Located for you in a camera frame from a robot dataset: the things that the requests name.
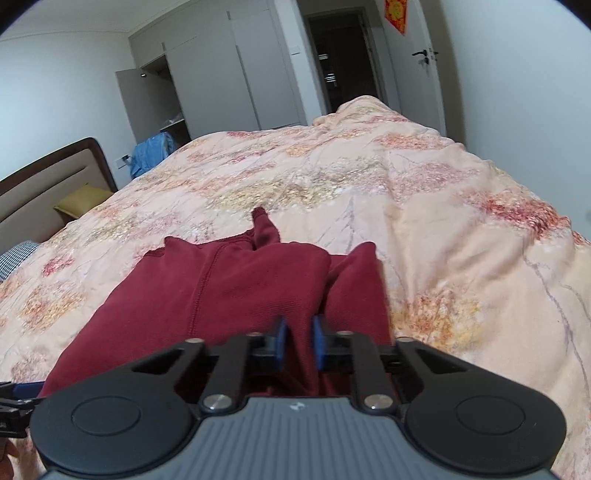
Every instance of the wall outlet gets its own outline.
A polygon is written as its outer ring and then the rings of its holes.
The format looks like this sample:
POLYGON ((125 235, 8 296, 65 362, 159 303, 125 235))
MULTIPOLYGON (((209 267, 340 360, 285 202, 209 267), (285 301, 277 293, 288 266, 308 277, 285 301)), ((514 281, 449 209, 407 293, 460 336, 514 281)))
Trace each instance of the wall outlet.
POLYGON ((125 160, 127 160, 129 158, 128 155, 124 156, 123 158, 118 158, 117 160, 115 160, 115 167, 117 168, 123 168, 127 165, 127 163, 125 163, 125 160))

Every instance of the floral comforter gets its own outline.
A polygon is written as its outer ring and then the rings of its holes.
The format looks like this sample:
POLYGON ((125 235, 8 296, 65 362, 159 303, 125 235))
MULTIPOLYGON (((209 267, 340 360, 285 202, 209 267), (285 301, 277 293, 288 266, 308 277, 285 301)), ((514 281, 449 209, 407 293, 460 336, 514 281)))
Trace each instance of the floral comforter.
MULTIPOLYGON (((234 235, 259 205, 283 241, 376 243, 392 337, 549 395, 569 425, 554 470, 590 478, 591 245, 491 162, 371 97, 313 127, 199 138, 70 223, 0 286, 0 378, 45 378, 165 236, 234 235)), ((18 475, 34 478, 21 448, 18 475)))

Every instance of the headboard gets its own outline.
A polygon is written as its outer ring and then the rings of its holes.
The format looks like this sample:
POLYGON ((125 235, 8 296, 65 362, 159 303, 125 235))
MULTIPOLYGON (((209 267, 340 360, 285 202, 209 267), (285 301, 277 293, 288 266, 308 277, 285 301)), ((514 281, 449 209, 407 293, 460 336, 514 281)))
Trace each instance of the headboard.
POLYGON ((44 242, 65 225, 53 206, 89 183, 117 191, 100 145, 85 138, 0 181, 0 255, 24 241, 44 242))

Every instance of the red cloth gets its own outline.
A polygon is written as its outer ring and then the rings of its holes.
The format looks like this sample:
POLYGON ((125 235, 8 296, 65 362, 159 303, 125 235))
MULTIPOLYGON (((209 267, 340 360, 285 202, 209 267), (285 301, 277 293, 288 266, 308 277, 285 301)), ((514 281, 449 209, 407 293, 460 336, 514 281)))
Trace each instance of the red cloth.
POLYGON ((284 388, 275 393, 345 393, 342 378, 316 371, 311 318, 324 313, 335 330, 390 342, 375 245, 329 255, 314 245, 281 243, 262 208, 252 218, 254 228, 242 235, 202 245, 168 237, 146 253, 62 353, 41 394, 187 338, 220 345, 233 335, 264 332, 279 315, 293 345, 281 374, 284 388))

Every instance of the plaid pillow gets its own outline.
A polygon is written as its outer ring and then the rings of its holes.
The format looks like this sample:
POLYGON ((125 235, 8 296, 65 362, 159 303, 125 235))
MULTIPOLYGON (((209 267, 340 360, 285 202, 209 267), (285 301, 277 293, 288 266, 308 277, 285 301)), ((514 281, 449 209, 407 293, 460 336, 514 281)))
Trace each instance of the plaid pillow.
POLYGON ((0 257, 0 283, 6 280, 12 270, 17 268, 38 246, 39 244, 26 240, 2 255, 0 257))

